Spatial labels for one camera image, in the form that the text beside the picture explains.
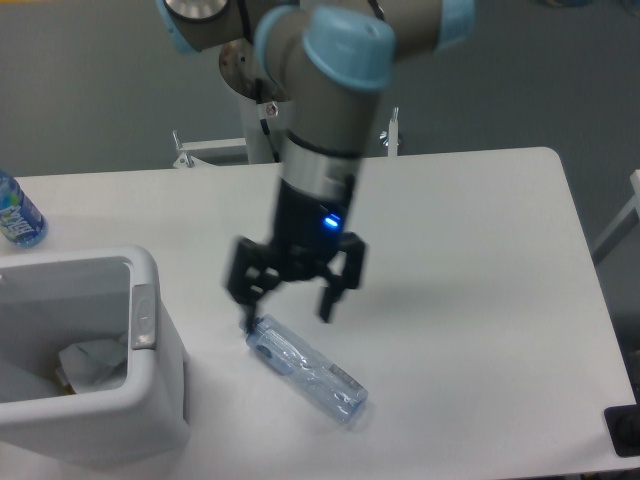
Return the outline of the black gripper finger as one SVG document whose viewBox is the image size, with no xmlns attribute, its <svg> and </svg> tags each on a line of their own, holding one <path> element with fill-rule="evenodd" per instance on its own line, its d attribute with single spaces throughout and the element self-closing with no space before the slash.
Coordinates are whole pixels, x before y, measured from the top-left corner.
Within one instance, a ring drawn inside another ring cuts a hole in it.
<svg viewBox="0 0 640 480">
<path fill-rule="evenodd" d="M 254 329 L 259 302 L 281 283 L 276 260 L 270 245 L 247 237 L 236 239 L 225 287 L 242 309 L 244 330 Z"/>
<path fill-rule="evenodd" d="M 327 264 L 320 270 L 320 276 L 326 280 L 326 285 L 319 303 L 318 316 L 324 323 L 331 322 L 333 307 L 343 293 L 360 287 L 367 244 L 356 233 L 346 232 L 341 236 L 338 251 L 344 254 L 341 272 L 333 273 Z"/>
</svg>

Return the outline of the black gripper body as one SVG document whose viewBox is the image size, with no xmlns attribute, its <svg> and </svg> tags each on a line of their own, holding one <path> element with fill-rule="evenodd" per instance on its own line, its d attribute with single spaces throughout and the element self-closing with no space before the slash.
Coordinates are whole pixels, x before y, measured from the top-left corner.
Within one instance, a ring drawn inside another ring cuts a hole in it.
<svg viewBox="0 0 640 480">
<path fill-rule="evenodd" d="M 327 278 L 327 265 L 340 251 L 346 254 L 344 281 L 356 281 L 356 235 L 344 230 L 354 186 L 354 177 L 348 176 L 346 191 L 326 200 L 280 182 L 269 245 L 275 251 L 271 267 L 282 281 Z"/>
</svg>

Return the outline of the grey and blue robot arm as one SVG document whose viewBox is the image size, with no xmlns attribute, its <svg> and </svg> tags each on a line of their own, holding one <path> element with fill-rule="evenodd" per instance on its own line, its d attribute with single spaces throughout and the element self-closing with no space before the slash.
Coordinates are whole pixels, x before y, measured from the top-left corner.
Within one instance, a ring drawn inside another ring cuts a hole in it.
<svg viewBox="0 0 640 480">
<path fill-rule="evenodd" d="M 325 280 L 328 320 L 359 287 L 366 243 L 346 230 L 360 162 L 394 64 L 468 37 L 472 1 L 160 1 L 176 46 L 200 52 L 245 39 L 294 111 L 279 152 L 272 235 L 239 238 L 226 287 L 252 331 L 261 299 L 284 282 Z"/>
</svg>

